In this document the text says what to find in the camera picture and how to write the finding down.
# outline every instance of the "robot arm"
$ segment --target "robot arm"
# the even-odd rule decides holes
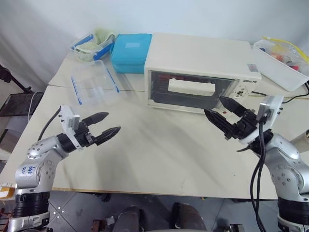
[[[114,137],[120,127],[110,128],[94,137],[88,126],[103,120],[108,113],[97,113],[79,122],[68,106],[61,106],[58,115],[65,133],[39,140],[27,151],[25,161],[17,168],[16,197],[8,232],[40,229],[49,223],[48,199],[56,167],[70,152],[92,144],[100,145]]]
[[[265,97],[257,115],[231,98],[220,97],[220,101],[226,109],[240,117],[240,120],[230,124],[219,113],[205,109],[208,120],[224,132],[227,140],[232,137],[239,139],[240,143],[248,144],[247,148],[258,157],[261,151],[257,125],[263,118],[265,165],[269,169],[278,196],[278,226],[283,232],[308,232],[309,167],[302,161],[299,152],[309,150],[309,130],[291,142],[270,130],[282,110],[281,96]]]

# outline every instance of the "white table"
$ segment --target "white table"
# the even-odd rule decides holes
[[[103,62],[106,65],[107,69],[111,73],[113,79],[115,80],[118,88],[120,90],[127,91],[144,91],[144,75],[143,74],[131,74],[131,73],[116,73],[110,61],[110,57],[106,56],[103,58]],[[51,79],[49,85],[59,86],[59,87],[72,87],[71,73],[79,65],[83,63],[77,61],[72,53],[68,53],[66,58],[63,60],[61,66],[59,67],[56,75]],[[302,95],[307,93],[305,87],[300,87],[294,92],[288,92],[278,86],[276,83],[269,80],[267,77],[262,76],[261,83],[255,89],[257,92],[262,92],[268,95],[281,94],[285,97],[293,97],[296,95]]]
[[[244,105],[257,109],[261,97]],[[204,115],[147,107],[143,92],[121,91],[117,99],[97,106],[79,106],[72,88],[49,86],[0,176],[14,184],[14,173],[26,150],[59,105],[72,106],[85,118],[96,112],[110,115],[95,126],[94,135],[121,126],[108,142],[74,151],[57,167],[55,190],[116,191],[226,198],[249,198],[249,183],[258,158],[224,135]],[[309,128],[307,100],[284,106],[273,130],[292,139]],[[55,119],[44,137],[62,132]],[[303,154],[309,164],[309,153]],[[263,169],[261,198],[275,199],[269,171]]]

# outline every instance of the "oven door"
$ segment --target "oven door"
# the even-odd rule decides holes
[[[238,80],[151,71],[150,99],[156,103],[219,109],[219,96],[229,96]]]

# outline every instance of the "tiled floor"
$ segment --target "tiled floor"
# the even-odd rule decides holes
[[[175,202],[188,203],[204,218],[208,231],[222,232],[221,226],[243,224],[246,232],[258,232],[250,202],[235,203],[230,199],[164,195],[112,194],[108,202],[100,197],[76,192],[52,191],[49,210],[50,227],[57,232],[89,232],[92,220],[117,216],[127,207],[136,205],[147,216],[146,230],[168,229],[168,218]],[[12,207],[6,203],[5,208]],[[279,231],[277,201],[260,204],[260,217],[267,231]]]

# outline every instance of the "yellow tube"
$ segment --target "yellow tube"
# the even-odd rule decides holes
[[[300,50],[296,45],[292,44],[291,42],[286,41],[286,40],[281,40],[281,39],[270,38],[270,37],[266,37],[266,36],[263,36],[263,39],[264,40],[270,40],[270,41],[287,43],[287,44],[293,46],[296,49],[296,51],[300,54],[300,56],[305,60],[305,62],[307,62],[309,64],[309,57],[302,50]]]

